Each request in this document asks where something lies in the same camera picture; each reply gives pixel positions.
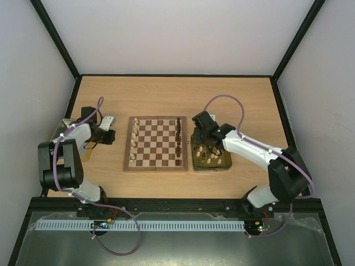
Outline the gold tin with pieces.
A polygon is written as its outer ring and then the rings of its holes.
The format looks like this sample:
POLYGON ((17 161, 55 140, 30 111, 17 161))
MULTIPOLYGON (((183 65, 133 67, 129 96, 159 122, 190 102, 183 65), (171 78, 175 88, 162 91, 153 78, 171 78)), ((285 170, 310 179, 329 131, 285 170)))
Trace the gold tin with pieces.
POLYGON ((195 172, 227 171, 232 166, 231 154, 227 151, 206 146, 190 137, 192 166, 195 172))

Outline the wooden chess board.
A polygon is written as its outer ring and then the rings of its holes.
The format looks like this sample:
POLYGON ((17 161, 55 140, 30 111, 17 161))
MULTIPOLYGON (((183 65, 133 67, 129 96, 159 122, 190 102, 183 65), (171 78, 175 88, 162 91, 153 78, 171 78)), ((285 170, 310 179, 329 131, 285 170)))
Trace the wooden chess board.
POLYGON ((188 171, 186 117, 131 116, 123 171, 188 171))

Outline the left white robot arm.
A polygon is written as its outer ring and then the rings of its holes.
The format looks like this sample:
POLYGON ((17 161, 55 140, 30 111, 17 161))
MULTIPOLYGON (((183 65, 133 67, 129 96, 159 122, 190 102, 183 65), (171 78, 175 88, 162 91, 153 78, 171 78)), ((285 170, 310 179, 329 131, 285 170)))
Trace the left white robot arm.
POLYGON ((82 162, 98 144, 111 145, 115 140, 114 116, 103 116, 100 110, 86 106, 81 117, 63 119, 48 142, 38 145, 39 181, 44 190, 66 192, 83 204, 105 204, 102 187, 84 177, 82 162))

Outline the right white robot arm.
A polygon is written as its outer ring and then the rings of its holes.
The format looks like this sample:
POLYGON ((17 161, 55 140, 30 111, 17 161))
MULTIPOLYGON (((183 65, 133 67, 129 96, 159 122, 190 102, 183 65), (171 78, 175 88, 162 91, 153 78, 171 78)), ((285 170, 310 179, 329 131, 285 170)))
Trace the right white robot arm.
POLYGON ((240 155, 268 173, 268 185, 255 187, 245 195, 242 211, 246 216, 254 217, 271 203, 291 204, 308 186, 314 188, 297 149, 272 147, 242 134, 239 127, 220 126, 207 111, 195 115, 192 121, 204 144, 240 155))

